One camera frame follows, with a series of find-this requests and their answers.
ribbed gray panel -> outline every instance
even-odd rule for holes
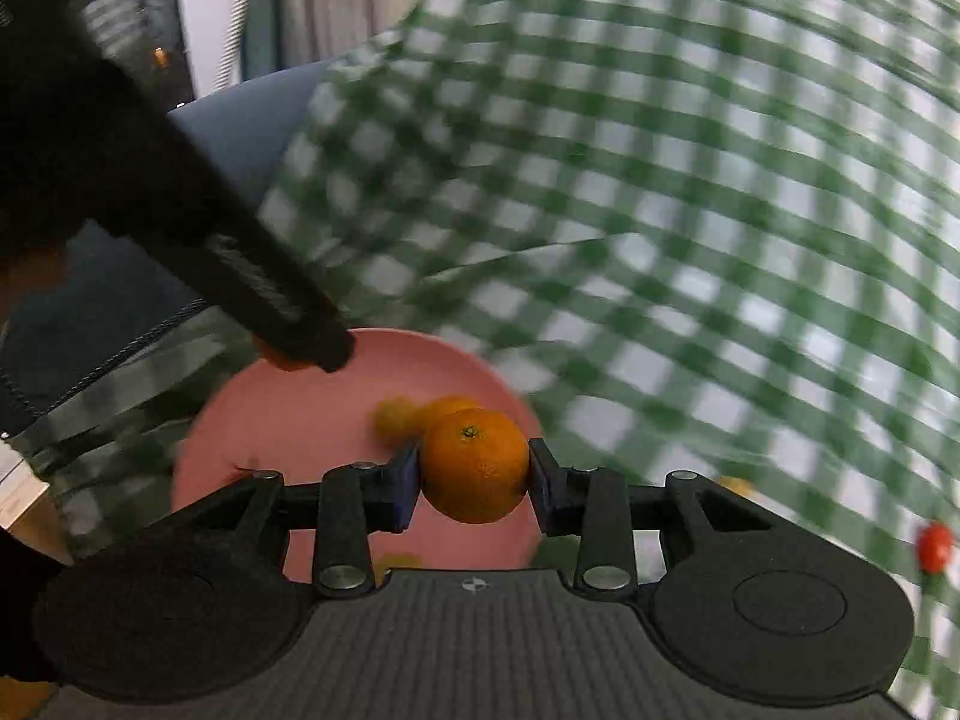
[[[470,592],[464,584],[486,581]],[[767,709],[704,688],[635,615],[566,591],[553,571],[397,571],[320,605],[296,646],[243,685],[166,707],[64,688],[40,720],[902,720],[880,696]]]

silver bolt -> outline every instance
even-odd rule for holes
[[[330,565],[320,571],[320,583],[331,590],[352,590],[366,580],[367,575],[355,565]]]
[[[594,565],[584,571],[584,583],[594,590],[619,590],[630,584],[630,574],[615,565]]]

yellow object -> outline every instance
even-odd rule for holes
[[[419,555],[410,552],[385,552],[379,560],[373,562],[373,574],[376,575],[376,584],[383,584],[387,571],[391,568],[422,568],[424,561]]]
[[[740,479],[736,476],[721,476],[717,479],[717,484],[727,488],[731,493],[736,493],[741,498],[749,498],[754,494],[754,486],[746,479]]]
[[[478,409],[480,404],[463,395],[445,395],[424,404],[416,415],[416,435],[424,437],[433,425],[449,413]]]
[[[406,395],[388,397],[373,409],[373,431],[389,449],[396,449],[416,432],[419,408]]]
[[[424,497],[458,522],[496,522],[523,500],[530,450],[505,413],[467,409],[435,422],[421,447]]]

plate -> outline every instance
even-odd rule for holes
[[[507,413],[527,437],[541,435],[530,407],[493,369],[462,349],[421,333],[354,330],[353,359],[336,373],[285,372],[263,360],[240,371],[216,394],[181,445],[173,505],[181,509],[229,483],[237,467],[275,469],[288,485],[317,482],[325,471],[359,460],[385,463],[390,452],[371,429],[383,398],[425,402],[462,394]],[[490,525],[454,522],[421,496],[404,533],[372,533],[371,555],[386,565],[498,569],[527,565],[539,543],[529,498]],[[310,581],[313,532],[291,533],[284,573]]]

green checkered tablecloth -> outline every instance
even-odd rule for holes
[[[890,571],[894,695],[957,717],[960,560],[912,549],[960,532],[957,2],[419,0],[330,71],[262,217],[351,322],[490,360],[561,461],[744,477]],[[16,437],[80,548],[162,512],[250,357],[206,312]]]

